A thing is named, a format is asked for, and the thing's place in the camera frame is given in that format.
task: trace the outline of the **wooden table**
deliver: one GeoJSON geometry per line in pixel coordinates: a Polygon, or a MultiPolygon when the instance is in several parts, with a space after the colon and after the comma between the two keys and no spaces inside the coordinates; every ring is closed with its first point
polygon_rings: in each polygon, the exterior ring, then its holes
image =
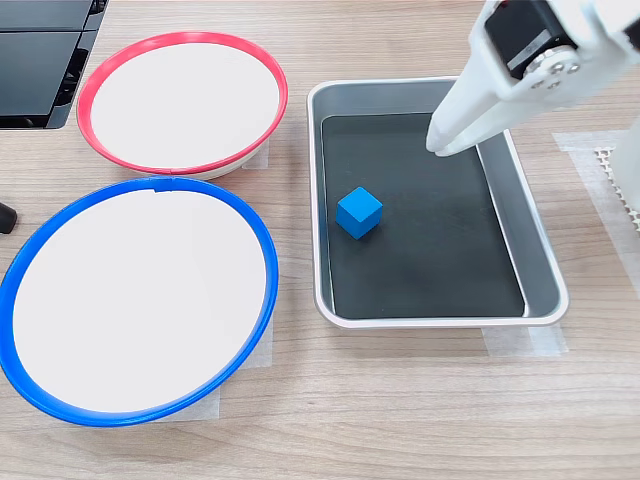
{"type": "MultiPolygon", "coordinates": [[[[450,75],[479,1],[112,1],[87,74],[139,39],[182,29],[253,40],[291,101],[266,171],[216,183],[265,219],[280,254],[271,368],[236,373],[221,418],[97,430],[40,413],[0,379],[2,479],[640,478],[640,301],[569,157],[551,134],[626,128],[640,75],[514,130],[571,291],[560,358],[495,358],[480,330],[340,331],[317,313],[305,98],[335,79],[450,75]]],[[[179,99],[179,85],[171,92],[179,99]]],[[[60,208],[130,174],[56,131],[0,132],[0,198],[20,213],[0,269],[60,208]]]]}

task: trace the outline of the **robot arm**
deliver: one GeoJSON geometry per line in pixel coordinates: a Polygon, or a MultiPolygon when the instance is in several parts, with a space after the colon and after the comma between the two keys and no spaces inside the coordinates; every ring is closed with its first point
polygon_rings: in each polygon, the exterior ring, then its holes
{"type": "Polygon", "coordinates": [[[640,63],[640,2],[489,0],[469,43],[427,135],[439,156],[572,105],[640,63]]]}

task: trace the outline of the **tape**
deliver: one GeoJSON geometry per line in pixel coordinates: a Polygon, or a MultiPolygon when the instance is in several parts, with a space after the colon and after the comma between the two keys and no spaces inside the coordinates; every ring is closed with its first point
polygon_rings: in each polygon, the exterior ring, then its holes
{"type": "Polygon", "coordinates": [[[264,142],[258,152],[247,160],[242,168],[245,170],[266,170],[269,167],[269,140],[264,142]]]}
{"type": "Polygon", "coordinates": [[[482,336],[492,357],[558,357],[569,351],[559,323],[550,327],[487,327],[482,336]]]}
{"type": "MultiPolygon", "coordinates": [[[[238,370],[247,368],[270,367],[273,363],[273,320],[269,322],[262,334],[262,338],[238,370]]],[[[180,410],[167,417],[156,420],[156,422],[192,422],[197,420],[215,420],[220,418],[220,389],[222,384],[206,397],[200,399],[193,405],[180,410]]]]}
{"type": "Polygon", "coordinates": [[[602,152],[612,150],[625,135],[623,130],[587,133],[556,133],[560,150],[567,152],[582,179],[611,242],[640,298],[640,235],[634,223],[637,212],[628,211],[612,185],[602,152]]]}

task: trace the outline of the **cube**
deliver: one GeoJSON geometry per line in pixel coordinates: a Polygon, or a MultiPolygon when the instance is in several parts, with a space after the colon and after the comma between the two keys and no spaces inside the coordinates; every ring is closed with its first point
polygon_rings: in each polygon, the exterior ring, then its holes
{"type": "Polygon", "coordinates": [[[380,223],[382,203],[364,188],[358,187],[338,202],[336,222],[359,240],[380,223]]]}

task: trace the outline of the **metal tray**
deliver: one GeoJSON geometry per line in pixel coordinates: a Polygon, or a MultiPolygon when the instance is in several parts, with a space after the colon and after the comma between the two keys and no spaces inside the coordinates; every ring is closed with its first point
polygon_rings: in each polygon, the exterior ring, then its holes
{"type": "Polygon", "coordinates": [[[569,299],[508,132],[438,158],[430,114],[455,78],[328,82],[308,98],[314,296],[345,328],[542,326],[569,299]],[[363,186],[361,240],[335,223],[363,186]]]}

